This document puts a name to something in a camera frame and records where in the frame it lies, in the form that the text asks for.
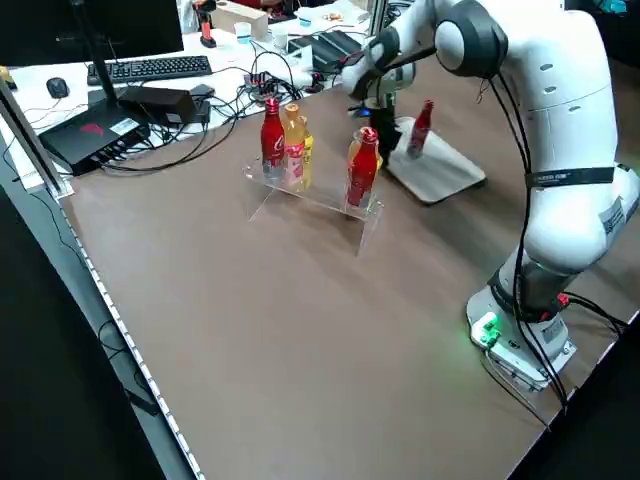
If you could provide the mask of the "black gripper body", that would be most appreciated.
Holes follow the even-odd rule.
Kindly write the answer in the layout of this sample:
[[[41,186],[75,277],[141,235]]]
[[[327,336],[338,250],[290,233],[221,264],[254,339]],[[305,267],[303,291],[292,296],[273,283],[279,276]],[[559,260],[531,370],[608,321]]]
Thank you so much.
[[[384,107],[371,107],[369,126],[375,129],[379,135],[396,134],[397,123],[395,117],[395,106],[389,104]]]

